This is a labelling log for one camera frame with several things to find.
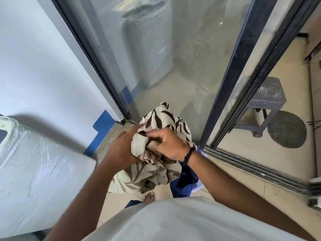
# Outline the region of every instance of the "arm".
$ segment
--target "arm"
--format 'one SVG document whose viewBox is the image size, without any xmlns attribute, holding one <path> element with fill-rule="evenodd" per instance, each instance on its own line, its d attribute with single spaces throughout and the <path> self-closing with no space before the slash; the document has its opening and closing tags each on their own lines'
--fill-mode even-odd
<svg viewBox="0 0 321 241">
<path fill-rule="evenodd" d="M 190 150 L 190 146 L 170 129 L 152 130 L 147 133 L 147 136 L 161 138 L 162 143 L 157 147 L 157 151 L 173 160 L 184 161 L 184 157 Z M 188 165 L 215 201 L 300 238 L 315 240 L 295 221 L 198 152 L 192 153 Z"/>
<path fill-rule="evenodd" d="M 79 241 L 96 229 L 114 175 L 138 161 L 131 154 L 131 141 L 140 127 L 135 125 L 128 133 L 123 131 L 118 136 L 105 159 L 94 170 L 45 241 Z"/>
</svg>

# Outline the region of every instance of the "blue jeans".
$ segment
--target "blue jeans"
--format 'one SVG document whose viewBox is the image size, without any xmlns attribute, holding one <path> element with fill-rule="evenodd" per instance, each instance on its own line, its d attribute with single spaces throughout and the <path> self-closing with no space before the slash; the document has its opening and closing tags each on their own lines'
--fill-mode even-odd
<svg viewBox="0 0 321 241">
<path fill-rule="evenodd" d="M 143 202 L 140 201 L 140 200 L 131 200 L 131 201 L 127 204 L 127 206 L 125 206 L 124 209 L 126 209 L 126 208 L 128 208 L 128 207 L 131 207 L 131 206 L 134 206 L 134 205 L 138 205 L 138 204 L 140 204 L 140 203 L 143 203 Z"/>
</svg>

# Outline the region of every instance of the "blue cloth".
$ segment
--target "blue cloth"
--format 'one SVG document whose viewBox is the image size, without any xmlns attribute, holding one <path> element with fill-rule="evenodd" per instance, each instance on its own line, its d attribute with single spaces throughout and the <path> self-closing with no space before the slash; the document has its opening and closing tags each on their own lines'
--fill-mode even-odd
<svg viewBox="0 0 321 241">
<path fill-rule="evenodd" d="M 131 207 L 131 206 L 134 206 L 134 205 L 138 205 L 138 204 L 140 204 L 140 203 L 142 203 L 142 201 L 140 201 L 140 200 L 131 200 L 131 201 L 127 204 L 127 206 L 125 206 L 124 209 L 126 209 L 126 208 L 128 208 L 128 207 Z"/>
<path fill-rule="evenodd" d="M 184 162 L 179 163 L 182 166 L 182 173 L 179 178 L 170 183 L 171 191 L 174 198 L 189 197 L 192 189 L 197 186 L 198 177 Z"/>
</svg>

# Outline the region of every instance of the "beige patterned garment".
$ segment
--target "beige patterned garment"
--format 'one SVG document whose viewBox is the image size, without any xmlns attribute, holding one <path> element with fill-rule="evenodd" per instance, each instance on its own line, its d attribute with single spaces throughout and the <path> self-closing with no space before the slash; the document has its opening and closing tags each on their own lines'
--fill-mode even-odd
<svg viewBox="0 0 321 241">
<path fill-rule="evenodd" d="M 140 123 L 145 125 L 138 130 L 132 140 L 132 154 L 141 161 L 117 173 L 110 183 L 108 192 L 146 193 L 157 185 L 168 184 L 180 176 L 182 167 L 179 162 L 156 152 L 160 141 L 149 140 L 146 137 L 146 132 L 152 129 L 169 128 L 184 142 L 196 148 L 185 121 L 174 117 L 168 107 L 168 103 L 163 102 L 142 118 Z"/>
</svg>

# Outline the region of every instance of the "left hand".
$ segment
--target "left hand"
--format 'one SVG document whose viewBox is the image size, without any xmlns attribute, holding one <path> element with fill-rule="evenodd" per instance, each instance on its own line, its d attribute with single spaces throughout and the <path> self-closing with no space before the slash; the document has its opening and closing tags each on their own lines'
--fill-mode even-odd
<svg viewBox="0 0 321 241">
<path fill-rule="evenodd" d="M 118 173 L 139 161 L 131 153 L 131 143 L 137 130 L 143 125 L 134 125 L 128 132 L 121 132 L 114 142 L 110 145 L 108 154 L 105 156 L 101 165 L 108 165 L 113 171 Z"/>
</svg>

